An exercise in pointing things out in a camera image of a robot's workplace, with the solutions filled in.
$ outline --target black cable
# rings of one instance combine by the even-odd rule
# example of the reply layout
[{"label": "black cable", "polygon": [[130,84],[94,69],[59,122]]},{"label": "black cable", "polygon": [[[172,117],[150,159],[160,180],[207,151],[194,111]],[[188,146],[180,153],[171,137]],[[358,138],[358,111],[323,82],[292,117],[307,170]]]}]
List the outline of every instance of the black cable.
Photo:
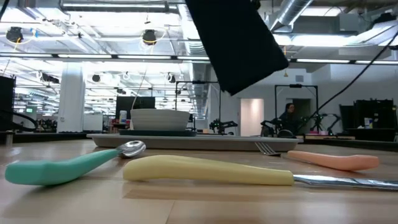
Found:
[{"label": "black cable", "polygon": [[342,94],[344,91],[346,91],[352,84],[354,84],[354,82],[360,78],[360,76],[362,76],[366,70],[374,63],[374,61],[376,61],[381,54],[383,54],[383,52],[385,52],[388,47],[392,44],[392,42],[395,40],[395,38],[398,36],[398,31],[396,32],[396,34],[393,36],[393,38],[390,40],[390,42],[383,47],[383,49],[370,61],[370,63],[362,70],[362,72],[360,72],[346,87],[344,87],[342,90],[340,90],[338,93],[336,93],[334,96],[332,96],[329,100],[327,100],[326,102],[324,102],[317,110],[316,112],[314,112],[309,119],[302,123],[297,129],[296,131],[298,131],[300,128],[302,128],[303,126],[305,126],[315,115],[317,115],[319,113],[319,111],[324,108],[330,101],[334,100],[337,96],[339,96],[340,94]]},{"label": "black cable", "polygon": [[1,21],[2,16],[4,15],[4,13],[6,12],[9,2],[10,2],[10,0],[5,0],[4,3],[2,4],[2,8],[0,10],[0,21]]}]

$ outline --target pipe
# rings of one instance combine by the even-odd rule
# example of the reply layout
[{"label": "pipe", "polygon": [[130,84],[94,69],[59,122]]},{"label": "pipe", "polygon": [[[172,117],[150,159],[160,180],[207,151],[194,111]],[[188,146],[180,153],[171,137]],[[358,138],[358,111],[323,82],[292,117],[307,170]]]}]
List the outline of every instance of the pipe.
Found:
[{"label": "pipe", "polygon": [[313,0],[284,0],[271,31],[292,25]]}]

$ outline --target woman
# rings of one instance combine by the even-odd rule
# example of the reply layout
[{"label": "woman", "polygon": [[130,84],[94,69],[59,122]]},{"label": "woman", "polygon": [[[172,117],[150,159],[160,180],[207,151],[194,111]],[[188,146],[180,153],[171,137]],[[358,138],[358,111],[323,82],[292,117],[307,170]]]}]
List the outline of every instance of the woman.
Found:
[{"label": "woman", "polygon": [[294,120],[294,104],[287,103],[285,112],[279,117],[282,120],[283,129],[289,130],[292,133],[296,132],[298,122]]}]

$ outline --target gray tray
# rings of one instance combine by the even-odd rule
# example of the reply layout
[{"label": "gray tray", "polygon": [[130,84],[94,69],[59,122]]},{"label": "gray tray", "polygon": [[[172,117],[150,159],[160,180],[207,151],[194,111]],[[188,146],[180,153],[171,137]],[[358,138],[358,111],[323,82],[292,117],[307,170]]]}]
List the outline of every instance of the gray tray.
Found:
[{"label": "gray tray", "polygon": [[118,134],[88,134],[99,147],[117,147],[129,141],[143,141],[148,149],[186,149],[217,151],[259,151],[256,142],[263,142],[276,152],[293,150],[301,139],[237,137],[237,136],[121,136]]}]

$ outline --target wooden table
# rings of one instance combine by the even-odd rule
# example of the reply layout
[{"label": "wooden table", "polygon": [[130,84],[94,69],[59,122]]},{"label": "wooden table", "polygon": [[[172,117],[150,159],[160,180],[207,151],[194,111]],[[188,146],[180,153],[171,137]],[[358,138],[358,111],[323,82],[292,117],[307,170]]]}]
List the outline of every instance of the wooden table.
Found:
[{"label": "wooden table", "polygon": [[[347,173],[259,152],[147,150],[145,156],[173,154],[237,162],[295,174],[372,177],[398,180],[398,154],[332,146],[297,149],[336,155],[377,155],[381,165]],[[14,185],[4,180],[5,165],[34,159],[68,159],[97,151],[93,141],[15,144],[0,148],[0,223],[398,223],[398,192],[222,184],[194,180],[126,182],[114,159],[69,184],[55,187]]]}]

